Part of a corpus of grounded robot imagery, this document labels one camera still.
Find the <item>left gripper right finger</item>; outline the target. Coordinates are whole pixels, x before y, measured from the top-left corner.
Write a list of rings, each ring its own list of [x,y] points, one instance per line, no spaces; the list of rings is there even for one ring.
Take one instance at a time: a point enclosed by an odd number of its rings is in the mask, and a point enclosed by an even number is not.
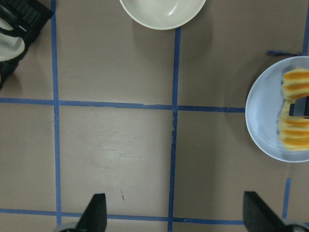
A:
[[[307,232],[300,222],[280,219],[254,191],[243,193],[243,224],[249,232]]]

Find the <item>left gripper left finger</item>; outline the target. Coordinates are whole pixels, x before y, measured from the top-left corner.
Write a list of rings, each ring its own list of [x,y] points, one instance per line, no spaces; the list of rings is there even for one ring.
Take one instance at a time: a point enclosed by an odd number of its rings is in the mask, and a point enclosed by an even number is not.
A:
[[[94,194],[78,222],[56,227],[54,232],[104,232],[107,227],[105,193]]]

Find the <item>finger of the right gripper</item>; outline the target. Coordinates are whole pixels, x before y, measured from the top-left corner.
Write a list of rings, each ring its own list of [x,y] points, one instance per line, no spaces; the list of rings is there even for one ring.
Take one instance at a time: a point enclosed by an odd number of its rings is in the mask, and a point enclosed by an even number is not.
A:
[[[289,116],[308,117],[309,116],[309,97],[305,96],[305,97],[296,99],[294,103],[290,104]]]

